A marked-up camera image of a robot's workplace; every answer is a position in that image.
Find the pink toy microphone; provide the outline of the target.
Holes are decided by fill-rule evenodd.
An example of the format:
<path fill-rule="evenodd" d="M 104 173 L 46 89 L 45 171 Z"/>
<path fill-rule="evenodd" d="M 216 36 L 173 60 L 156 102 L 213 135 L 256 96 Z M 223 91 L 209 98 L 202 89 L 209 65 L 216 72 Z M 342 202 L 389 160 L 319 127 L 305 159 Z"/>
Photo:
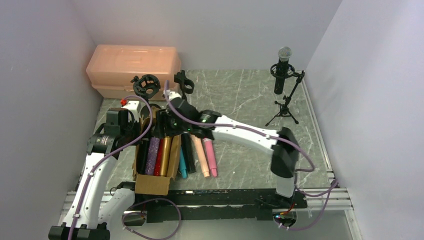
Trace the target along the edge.
<path fill-rule="evenodd" d="M 214 178 L 216 178 L 218 176 L 218 170 L 213 141 L 209 138 L 204 138 L 203 146 L 206 153 L 209 172 Z"/>

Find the blue toy microphone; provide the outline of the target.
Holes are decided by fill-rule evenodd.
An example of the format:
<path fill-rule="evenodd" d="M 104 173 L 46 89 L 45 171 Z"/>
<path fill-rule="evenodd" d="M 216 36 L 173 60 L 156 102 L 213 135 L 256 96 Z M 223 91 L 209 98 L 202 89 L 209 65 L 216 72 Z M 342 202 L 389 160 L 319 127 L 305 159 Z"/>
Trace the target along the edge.
<path fill-rule="evenodd" d="M 180 156 L 179 156 L 179 166 L 178 166 L 179 172 L 183 179 L 188 178 L 188 171 L 186 166 L 186 161 L 183 153 L 183 148 L 180 148 Z"/>

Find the beige toy microphone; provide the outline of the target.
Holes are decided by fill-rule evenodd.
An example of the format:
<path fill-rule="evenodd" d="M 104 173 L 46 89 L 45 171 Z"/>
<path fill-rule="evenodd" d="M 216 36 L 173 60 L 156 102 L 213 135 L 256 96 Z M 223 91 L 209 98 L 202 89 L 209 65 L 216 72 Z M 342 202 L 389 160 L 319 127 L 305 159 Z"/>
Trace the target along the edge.
<path fill-rule="evenodd" d="M 190 135 L 192 142 L 194 143 L 195 151 L 198 157 L 198 162 L 200 164 L 200 168 L 202 171 L 202 174 L 205 178 L 210 177 L 210 171 L 209 166 L 206 158 L 206 154 L 203 148 L 202 140 L 195 135 Z"/>

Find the clip mount desk stand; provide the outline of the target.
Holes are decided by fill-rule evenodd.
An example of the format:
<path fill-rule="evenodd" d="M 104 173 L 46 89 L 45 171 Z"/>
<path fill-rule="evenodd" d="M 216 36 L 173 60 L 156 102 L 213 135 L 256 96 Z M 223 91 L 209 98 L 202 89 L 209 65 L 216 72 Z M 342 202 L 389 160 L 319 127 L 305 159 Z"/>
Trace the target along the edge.
<path fill-rule="evenodd" d="M 187 95 L 191 95 L 194 92 L 195 84 L 187 78 L 184 70 L 180 70 L 174 75 L 174 82 L 179 85 L 183 100 L 187 100 Z"/>

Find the brown cardboard box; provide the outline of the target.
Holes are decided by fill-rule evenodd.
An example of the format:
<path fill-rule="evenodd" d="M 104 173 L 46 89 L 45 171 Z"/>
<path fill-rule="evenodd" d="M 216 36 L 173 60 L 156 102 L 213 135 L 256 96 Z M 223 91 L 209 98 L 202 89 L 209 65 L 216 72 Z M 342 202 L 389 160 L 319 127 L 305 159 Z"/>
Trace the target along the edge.
<path fill-rule="evenodd" d="M 170 181 L 175 180 L 180 162 L 181 136 L 170 136 L 172 138 L 169 163 L 166 176 L 146 175 L 146 163 L 150 140 L 156 138 L 156 117 L 150 116 L 147 107 L 143 107 L 141 113 L 141 130 L 147 133 L 141 138 L 140 144 L 136 146 L 133 162 L 133 180 L 135 181 L 135 193 L 146 195 L 166 196 L 169 191 Z"/>

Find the shock mount desk stand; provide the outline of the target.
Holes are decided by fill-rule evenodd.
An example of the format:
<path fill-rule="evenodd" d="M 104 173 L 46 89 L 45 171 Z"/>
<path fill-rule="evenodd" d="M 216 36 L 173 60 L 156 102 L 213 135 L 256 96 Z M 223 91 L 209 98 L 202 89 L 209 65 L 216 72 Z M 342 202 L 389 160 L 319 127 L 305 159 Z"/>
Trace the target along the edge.
<path fill-rule="evenodd" d="M 130 82 L 132 83 L 134 93 L 147 101 L 155 117 L 157 111 L 160 110 L 161 107 L 155 103 L 151 103 L 150 100 L 161 89 L 159 79 L 153 74 L 145 74 L 142 77 L 135 75 Z"/>

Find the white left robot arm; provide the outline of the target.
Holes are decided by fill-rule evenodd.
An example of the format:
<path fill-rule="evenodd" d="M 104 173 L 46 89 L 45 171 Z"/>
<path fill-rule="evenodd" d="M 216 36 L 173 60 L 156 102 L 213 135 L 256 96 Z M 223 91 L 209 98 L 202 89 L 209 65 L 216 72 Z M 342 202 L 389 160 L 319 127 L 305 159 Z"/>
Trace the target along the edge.
<path fill-rule="evenodd" d="M 135 201 L 131 188 L 118 188 L 101 205 L 107 181 L 120 151 L 141 135 L 138 107 L 110 108 L 106 122 L 88 140 L 84 171 L 74 200 L 59 226 L 52 226 L 50 240 L 109 240 L 113 224 Z"/>

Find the gold microphone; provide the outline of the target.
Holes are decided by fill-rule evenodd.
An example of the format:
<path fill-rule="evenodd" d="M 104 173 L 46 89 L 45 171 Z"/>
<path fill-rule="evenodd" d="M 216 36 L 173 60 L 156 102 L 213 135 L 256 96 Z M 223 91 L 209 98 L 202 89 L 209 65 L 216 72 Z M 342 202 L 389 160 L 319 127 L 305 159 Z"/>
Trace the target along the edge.
<path fill-rule="evenodd" d="M 172 138 L 166 136 L 162 142 L 162 155 L 161 155 L 161 164 L 159 175 L 161 177 L 166 177 L 169 166 L 170 150 L 171 150 Z"/>

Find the purple glitter microphone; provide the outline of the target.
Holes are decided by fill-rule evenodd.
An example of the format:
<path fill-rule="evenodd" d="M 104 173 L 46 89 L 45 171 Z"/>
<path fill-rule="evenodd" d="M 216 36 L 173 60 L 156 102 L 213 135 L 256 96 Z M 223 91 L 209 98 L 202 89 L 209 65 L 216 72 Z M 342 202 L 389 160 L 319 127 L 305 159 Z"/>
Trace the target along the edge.
<path fill-rule="evenodd" d="M 145 172 L 144 172 L 145 175 L 152 176 L 154 174 L 160 141 L 161 140 L 157 137 L 152 137 L 150 139 L 148 152 L 147 152 L 147 162 L 145 165 Z"/>

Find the black microphone grey grille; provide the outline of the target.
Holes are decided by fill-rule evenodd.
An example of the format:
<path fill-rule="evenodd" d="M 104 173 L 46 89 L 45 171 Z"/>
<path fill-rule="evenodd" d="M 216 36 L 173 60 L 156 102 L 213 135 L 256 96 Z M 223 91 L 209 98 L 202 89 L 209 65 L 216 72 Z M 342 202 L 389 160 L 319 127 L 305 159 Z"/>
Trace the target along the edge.
<path fill-rule="evenodd" d="M 181 135 L 181 147 L 182 147 L 182 154 L 184 157 L 184 162 L 186 165 L 187 172 L 189 174 L 193 174 L 196 172 L 196 166 L 195 166 L 192 140 L 189 133 L 183 133 Z"/>

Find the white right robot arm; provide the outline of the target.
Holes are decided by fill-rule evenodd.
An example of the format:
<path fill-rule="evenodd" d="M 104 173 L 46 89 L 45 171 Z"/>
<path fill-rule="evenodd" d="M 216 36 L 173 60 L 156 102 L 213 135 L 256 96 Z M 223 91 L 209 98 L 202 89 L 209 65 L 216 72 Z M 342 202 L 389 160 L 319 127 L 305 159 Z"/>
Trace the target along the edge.
<path fill-rule="evenodd" d="M 270 130 L 238 122 L 213 110 L 197 110 L 180 97 L 156 112 L 153 134 L 157 138 L 183 133 L 200 139 L 231 141 L 263 151 L 270 156 L 270 171 L 276 176 L 276 193 L 291 198 L 295 192 L 298 143 L 290 129 Z"/>

